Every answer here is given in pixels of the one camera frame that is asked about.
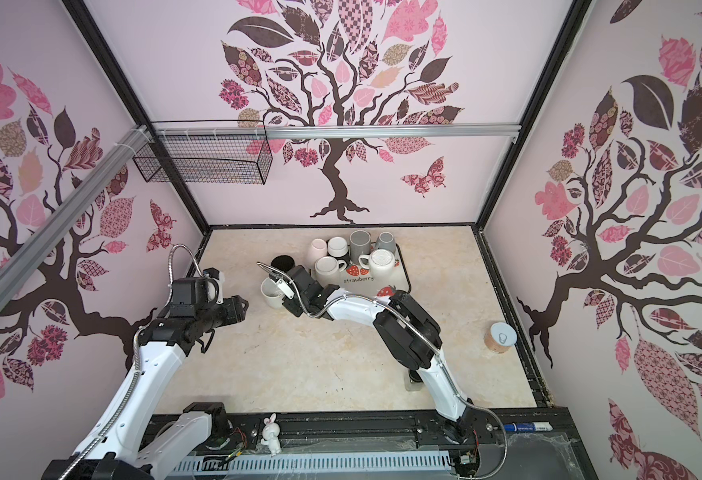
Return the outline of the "cream mug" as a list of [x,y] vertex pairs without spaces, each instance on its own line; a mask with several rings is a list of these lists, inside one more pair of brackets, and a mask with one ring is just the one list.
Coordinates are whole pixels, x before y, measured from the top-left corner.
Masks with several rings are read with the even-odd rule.
[[284,293],[272,279],[266,278],[261,282],[260,292],[269,308],[278,310],[283,307]]

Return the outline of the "black mug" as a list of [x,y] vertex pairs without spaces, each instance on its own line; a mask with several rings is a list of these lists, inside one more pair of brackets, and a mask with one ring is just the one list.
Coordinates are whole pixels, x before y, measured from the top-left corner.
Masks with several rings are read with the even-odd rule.
[[295,265],[295,260],[290,255],[278,255],[270,262],[271,267],[284,273],[288,273]]

